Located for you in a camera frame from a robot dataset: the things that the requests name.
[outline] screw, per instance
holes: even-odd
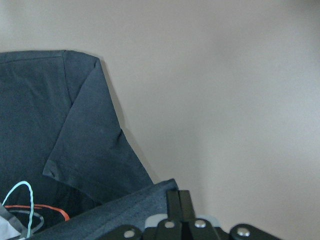
[[[243,237],[249,237],[250,236],[250,231],[249,229],[245,227],[239,227],[236,232],[238,235],[243,236]]]
[[[195,225],[197,228],[202,229],[202,228],[205,228],[207,224],[206,224],[205,221],[203,221],[203,220],[201,220],[201,219],[198,219],[198,220],[196,220],[196,221],[194,222],[194,225]]]
[[[132,238],[134,235],[135,235],[135,231],[133,231],[133,230],[125,231],[124,234],[123,234],[123,236],[126,239]]]
[[[173,221],[167,221],[164,226],[166,229],[172,229],[175,227],[175,223]]]

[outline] folded sleeve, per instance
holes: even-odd
[[[71,108],[43,174],[104,203],[152,185],[120,128],[100,60],[63,54]]]

